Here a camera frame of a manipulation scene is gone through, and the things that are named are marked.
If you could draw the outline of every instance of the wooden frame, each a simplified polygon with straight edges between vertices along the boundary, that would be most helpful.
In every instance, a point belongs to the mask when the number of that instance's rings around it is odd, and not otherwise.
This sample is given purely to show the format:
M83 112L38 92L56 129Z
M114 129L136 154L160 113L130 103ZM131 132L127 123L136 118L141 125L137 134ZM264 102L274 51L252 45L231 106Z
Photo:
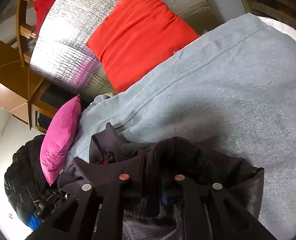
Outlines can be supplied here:
M275 1L282 3L296 11L296 7L291 3L290 0ZM278 11L265 4L258 3L257 0L241 0L241 3L246 13L250 12L252 14L260 16L260 12L262 12L296 29L296 19L284 12Z
M31 59L31 52L28 49L29 39L36 39L34 33L35 27L26 23L27 3L35 0L19 0L16 10L16 36L19 55L21 57L21 64L29 66Z
M53 118L57 108L50 106L49 104L40 100L45 91L49 88L50 82L43 79L41 83L36 88L33 96L28 101L28 115L29 115L29 128L34 128L40 132L46 133L46 130L37 125L37 113L41 113L49 118Z

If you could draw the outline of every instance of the red pillow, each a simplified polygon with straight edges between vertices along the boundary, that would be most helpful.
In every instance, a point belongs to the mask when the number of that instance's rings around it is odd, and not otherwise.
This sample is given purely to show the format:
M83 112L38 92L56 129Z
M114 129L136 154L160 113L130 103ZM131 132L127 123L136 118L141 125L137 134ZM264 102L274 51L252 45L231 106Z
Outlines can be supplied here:
M119 0L86 45L119 93L198 37L161 0Z

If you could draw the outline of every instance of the blue fabric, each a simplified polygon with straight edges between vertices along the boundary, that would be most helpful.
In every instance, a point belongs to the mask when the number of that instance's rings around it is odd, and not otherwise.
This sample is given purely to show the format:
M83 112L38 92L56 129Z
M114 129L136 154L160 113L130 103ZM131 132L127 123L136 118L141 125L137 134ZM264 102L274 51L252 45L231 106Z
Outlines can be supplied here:
M28 222L28 226L32 229L32 230L36 230L43 222L41 222L40 220L38 220L35 215L31 215L30 216L30 220Z
M110 122L136 143L179 136L264 167L259 221L296 235L296 41L246 14L176 52L127 91L81 114L67 155L89 161L91 136Z

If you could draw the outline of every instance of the magenta cushion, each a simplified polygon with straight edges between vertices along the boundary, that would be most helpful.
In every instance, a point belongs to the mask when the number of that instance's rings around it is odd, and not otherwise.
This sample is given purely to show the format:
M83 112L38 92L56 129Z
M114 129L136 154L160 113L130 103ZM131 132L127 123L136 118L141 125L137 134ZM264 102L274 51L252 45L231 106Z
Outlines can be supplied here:
M81 112L79 96L66 102L55 114L46 132L40 164L49 185L52 185L65 165L70 146L75 138Z

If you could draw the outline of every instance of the silver insulation foil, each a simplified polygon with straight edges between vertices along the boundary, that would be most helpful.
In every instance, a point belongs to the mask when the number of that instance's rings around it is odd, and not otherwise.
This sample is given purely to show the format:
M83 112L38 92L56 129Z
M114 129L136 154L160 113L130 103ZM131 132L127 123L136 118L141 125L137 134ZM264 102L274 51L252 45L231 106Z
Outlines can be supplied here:
M114 92L101 63L85 44L118 1L56 0L40 29L31 68L84 99ZM210 11L206 0L163 1L191 26L201 12Z

